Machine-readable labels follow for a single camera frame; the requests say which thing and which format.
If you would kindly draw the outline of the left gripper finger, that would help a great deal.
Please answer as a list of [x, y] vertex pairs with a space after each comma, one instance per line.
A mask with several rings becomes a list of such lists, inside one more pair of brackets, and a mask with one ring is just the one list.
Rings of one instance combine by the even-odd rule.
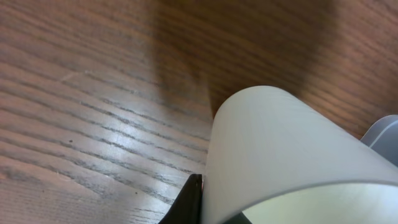
[[199, 224], [203, 179], [191, 174], [159, 224]]

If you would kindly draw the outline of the cream white cup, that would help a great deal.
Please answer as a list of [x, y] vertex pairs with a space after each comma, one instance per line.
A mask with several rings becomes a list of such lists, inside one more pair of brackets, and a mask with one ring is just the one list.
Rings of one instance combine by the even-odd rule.
[[241, 90], [219, 108], [202, 223], [396, 223], [397, 166], [290, 93]]

